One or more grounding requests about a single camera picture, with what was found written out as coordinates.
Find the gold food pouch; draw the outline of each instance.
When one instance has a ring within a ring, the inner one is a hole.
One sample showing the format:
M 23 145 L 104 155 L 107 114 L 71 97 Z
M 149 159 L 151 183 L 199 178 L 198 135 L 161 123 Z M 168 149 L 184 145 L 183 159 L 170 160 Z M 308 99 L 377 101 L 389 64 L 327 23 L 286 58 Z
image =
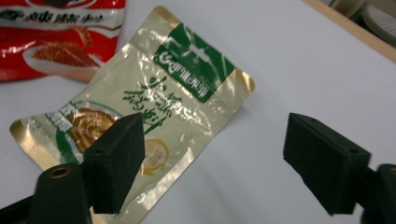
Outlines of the gold food pouch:
M 118 215 L 138 223 L 253 92 L 254 82 L 163 7 L 59 111 L 16 121 L 16 140 L 42 169 L 82 162 L 115 120 L 142 113 L 146 158 Z

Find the food packet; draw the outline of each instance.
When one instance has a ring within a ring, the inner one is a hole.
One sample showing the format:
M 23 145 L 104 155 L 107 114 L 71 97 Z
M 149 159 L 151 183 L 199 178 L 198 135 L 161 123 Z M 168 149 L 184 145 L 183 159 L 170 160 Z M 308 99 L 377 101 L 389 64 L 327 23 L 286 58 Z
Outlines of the food packet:
M 224 55 L 155 7 L 130 42 L 59 111 L 17 120 L 10 128 L 42 169 L 82 162 L 82 153 L 115 120 L 142 113 L 140 172 L 118 215 L 138 223 L 253 92 L 254 82 Z
M 91 80 L 114 56 L 125 0 L 1 0 L 0 81 Z

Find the gold seal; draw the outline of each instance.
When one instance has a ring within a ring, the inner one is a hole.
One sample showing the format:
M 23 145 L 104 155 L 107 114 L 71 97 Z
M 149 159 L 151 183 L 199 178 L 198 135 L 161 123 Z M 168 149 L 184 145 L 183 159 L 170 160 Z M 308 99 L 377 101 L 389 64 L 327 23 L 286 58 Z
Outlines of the gold seal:
M 146 158 L 143 160 L 141 172 L 145 175 L 155 175 L 162 170 L 169 158 L 169 150 L 160 139 L 145 141 Z
M 71 118 L 74 127 L 70 130 L 78 149 L 83 153 L 111 125 L 115 119 L 102 110 L 81 108 Z

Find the red packaging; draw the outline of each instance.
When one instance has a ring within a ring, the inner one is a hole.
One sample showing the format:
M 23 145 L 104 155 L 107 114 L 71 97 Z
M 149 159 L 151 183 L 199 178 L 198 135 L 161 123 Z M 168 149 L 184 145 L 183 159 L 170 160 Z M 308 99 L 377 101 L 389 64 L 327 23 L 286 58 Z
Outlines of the red packaging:
M 1 0 L 0 81 L 91 80 L 115 53 L 125 0 Z

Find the white table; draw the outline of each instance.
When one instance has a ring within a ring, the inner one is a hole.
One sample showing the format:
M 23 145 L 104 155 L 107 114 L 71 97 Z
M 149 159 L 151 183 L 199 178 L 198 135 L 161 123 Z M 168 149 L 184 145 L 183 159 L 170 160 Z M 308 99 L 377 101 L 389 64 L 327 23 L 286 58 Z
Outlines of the white table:
M 256 90 L 142 223 L 359 223 L 329 217 L 282 156 L 289 112 L 321 120 L 396 163 L 396 65 L 300 1 L 129 0 L 120 46 L 166 6 L 256 81 Z M 8 128 L 55 111 L 84 85 L 60 77 L 0 84 L 0 207 L 41 171 Z

